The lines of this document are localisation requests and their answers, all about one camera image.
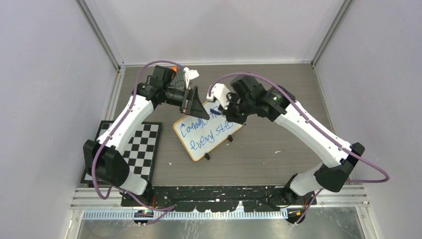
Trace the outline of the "yellow framed whiteboard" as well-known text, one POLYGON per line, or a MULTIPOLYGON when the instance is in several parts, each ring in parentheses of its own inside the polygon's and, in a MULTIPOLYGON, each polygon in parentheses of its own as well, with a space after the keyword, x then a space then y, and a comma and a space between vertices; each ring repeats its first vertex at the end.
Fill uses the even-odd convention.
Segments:
POLYGON ((213 112, 219 102, 205 102, 204 107, 210 119, 184 116, 173 124, 173 130, 186 149, 192 161, 203 157, 210 159, 210 152, 242 128, 241 124, 228 122, 222 114, 213 112))

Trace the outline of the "black white checkerboard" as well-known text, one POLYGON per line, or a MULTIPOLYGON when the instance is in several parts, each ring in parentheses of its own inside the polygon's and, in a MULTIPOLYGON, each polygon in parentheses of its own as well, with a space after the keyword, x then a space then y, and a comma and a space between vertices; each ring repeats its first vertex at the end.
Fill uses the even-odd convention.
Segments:
POLYGON ((143 122, 131 135, 122 154, 130 171, 150 183, 153 179, 161 131, 161 122, 143 122))

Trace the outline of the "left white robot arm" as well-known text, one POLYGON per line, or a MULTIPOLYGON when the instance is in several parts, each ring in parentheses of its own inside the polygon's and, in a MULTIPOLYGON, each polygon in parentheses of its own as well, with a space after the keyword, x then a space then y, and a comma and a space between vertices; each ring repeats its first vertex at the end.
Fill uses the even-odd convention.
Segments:
POLYGON ((145 118, 162 103, 178 107, 182 114, 208 120, 210 117, 200 101, 198 88, 189 86, 198 76, 197 70, 188 67, 156 65, 146 82, 136 83, 127 105, 112 125, 97 139, 88 139, 83 145, 85 171, 95 186, 100 180, 132 193, 141 206, 152 202, 147 180, 133 173, 123 158, 126 144, 145 118))

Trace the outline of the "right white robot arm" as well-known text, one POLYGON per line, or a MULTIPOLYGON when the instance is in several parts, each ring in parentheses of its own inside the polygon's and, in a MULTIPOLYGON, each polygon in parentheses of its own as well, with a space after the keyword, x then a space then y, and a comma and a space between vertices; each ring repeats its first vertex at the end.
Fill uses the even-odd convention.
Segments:
POLYGON ((339 192, 356 166, 365 148, 349 143, 327 129, 306 112, 285 88, 258 82, 256 74, 233 74, 231 89, 221 83, 210 86, 207 100, 219 101, 219 109, 229 122, 244 124, 250 115, 266 118, 285 128, 308 146, 321 160, 316 167, 294 174, 281 189, 282 197, 297 204, 315 190, 339 192))

